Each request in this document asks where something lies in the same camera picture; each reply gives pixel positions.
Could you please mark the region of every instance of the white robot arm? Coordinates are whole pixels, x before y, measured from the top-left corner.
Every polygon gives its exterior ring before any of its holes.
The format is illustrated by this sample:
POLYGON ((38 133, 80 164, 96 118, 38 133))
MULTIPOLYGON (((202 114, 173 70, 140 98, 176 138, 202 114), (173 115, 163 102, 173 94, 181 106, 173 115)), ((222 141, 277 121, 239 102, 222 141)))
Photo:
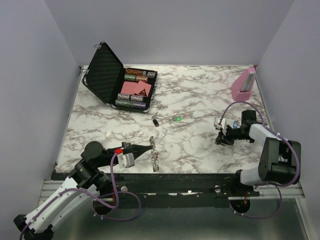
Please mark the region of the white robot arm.
MULTIPOLYGON (((239 182, 243 185, 254 186, 262 183, 287 184, 294 179, 297 171, 297 162, 293 152, 287 144, 267 130, 257 121, 255 110, 246 110, 241 114, 240 128, 227 125, 225 119, 216 118, 216 129, 220 132, 215 140, 218 145, 233 145, 236 140, 246 140, 249 143, 257 142, 263 146, 259 165, 248 170, 239 170, 239 182)), ((292 146, 300 161, 301 145, 297 141, 287 140, 292 146)))
POLYGON ((152 148, 152 145, 131 145, 123 142, 122 147, 106 150, 97 141, 88 143, 81 154, 82 160, 75 165, 54 194, 34 211, 27 215, 18 215, 14 219, 15 225, 21 231, 20 239, 24 235, 26 240, 51 240, 54 229, 65 218, 92 197, 110 194, 117 187, 114 179, 111 181, 98 167, 119 164, 120 168, 130 168, 135 165, 136 158, 152 148))

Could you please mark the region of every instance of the green light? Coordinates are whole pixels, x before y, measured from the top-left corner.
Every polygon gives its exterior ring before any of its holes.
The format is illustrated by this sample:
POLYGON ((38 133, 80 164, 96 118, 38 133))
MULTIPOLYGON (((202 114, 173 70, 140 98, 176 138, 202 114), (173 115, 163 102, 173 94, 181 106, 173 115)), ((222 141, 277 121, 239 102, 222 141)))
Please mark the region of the green light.
POLYGON ((179 122, 182 120, 182 117, 180 117, 180 116, 178 116, 177 118, 174 117, 172 120, 175 122, 179 122))

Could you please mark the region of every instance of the stack of poker chips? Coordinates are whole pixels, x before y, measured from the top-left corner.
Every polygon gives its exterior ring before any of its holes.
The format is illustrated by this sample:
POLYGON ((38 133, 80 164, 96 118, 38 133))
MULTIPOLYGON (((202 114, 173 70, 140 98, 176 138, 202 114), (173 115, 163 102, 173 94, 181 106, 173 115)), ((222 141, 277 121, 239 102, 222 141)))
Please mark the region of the stack of poker chips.
POLYGON ((136 76, 136 75, 126 74, 126 75, 124 75, 124 80, 128 81, 128 82, 143 81, 143 82, 147 83, 148 82, 148 77, 147 76, 136 76))
POLYGON ((130 94, 124 94, 124 93, 118 93, 118 99, 128 100, 133 102, 142 102, 142 103, 144 102, 143 96, 130 95, 130 94))
POLYGON ((151 78, 151 79, 153 79, 156 76, 156 72, 155 71, 143 71, 143 70, 132 69, 132 68, 125 69, 125 74, 126 75, 135 75, 135 76, 148 77, 148 78, 151 78))
POLYGON ((129 101, 123 99, 115 100, 115 105, 120 107, 132 108, 132 109, 146 109, 147 104, 139 101, 129 101))

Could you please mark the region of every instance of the poker chip case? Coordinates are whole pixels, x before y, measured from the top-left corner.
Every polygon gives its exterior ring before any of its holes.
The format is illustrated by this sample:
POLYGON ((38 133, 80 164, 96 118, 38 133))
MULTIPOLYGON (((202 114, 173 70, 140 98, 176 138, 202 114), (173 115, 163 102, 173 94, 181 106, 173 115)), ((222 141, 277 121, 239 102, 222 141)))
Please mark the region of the poker chip case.
POLYGON ((147 69, 124 68, 122 62, 105 42, 101 42, 95 47, 97 50, 95 51, 89 67, 85 71, 82 83, 104 104, 109 105, 112 108, 147 113, 150 109, 151 102, 155 97, 158 73, 147 69), (151 89, 149 96, 144 97, 144 102, 146 103, 145 109, 115 105, 118 94, 121 92, 125 82, 126 71, 143 71, 143 73, 147 72, 148 76, 152 76, 147 78, 147 83, 151 85, 151 89))

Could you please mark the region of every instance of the pink playing card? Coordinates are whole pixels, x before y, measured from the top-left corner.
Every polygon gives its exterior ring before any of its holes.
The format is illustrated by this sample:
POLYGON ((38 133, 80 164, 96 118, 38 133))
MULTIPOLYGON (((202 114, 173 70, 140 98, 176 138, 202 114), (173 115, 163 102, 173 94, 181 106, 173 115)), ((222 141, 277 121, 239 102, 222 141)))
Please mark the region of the pink playing card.
POLYGON ((122 94, 131 94, 134 95, 135 93, 133 92, 134 88, 137 86, 138 83, 132 82, 132 81, 125 81, 123 83, 121 93, 122 94))
POLYGON ((133 92, 139 96, 148 97, 151 89, 151 85, 143 81, 139 81, 133 89, 133 92))

